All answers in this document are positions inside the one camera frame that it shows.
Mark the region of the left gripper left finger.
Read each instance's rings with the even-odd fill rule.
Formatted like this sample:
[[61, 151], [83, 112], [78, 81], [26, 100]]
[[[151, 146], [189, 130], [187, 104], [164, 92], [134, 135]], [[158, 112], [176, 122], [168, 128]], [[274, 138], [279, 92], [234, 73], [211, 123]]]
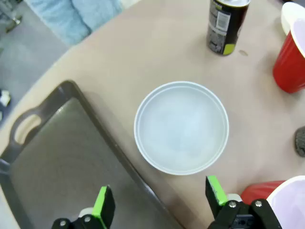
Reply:
[[80, 211], [74, 221], [58, 218], [52, 229], [109, 229], [115, 212], [115, 201], [109, 186], [101, 187], [94, 206]]

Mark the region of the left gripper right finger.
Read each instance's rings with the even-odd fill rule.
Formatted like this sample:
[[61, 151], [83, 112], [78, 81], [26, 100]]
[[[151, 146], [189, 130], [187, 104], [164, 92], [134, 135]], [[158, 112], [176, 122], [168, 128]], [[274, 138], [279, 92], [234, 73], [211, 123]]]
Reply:
[[250, 205], [229, 200], [216, 176], [205, 179], [205, 195], [214, 221], [210, 229], [280, 229], [281, 225], [266, 199]]

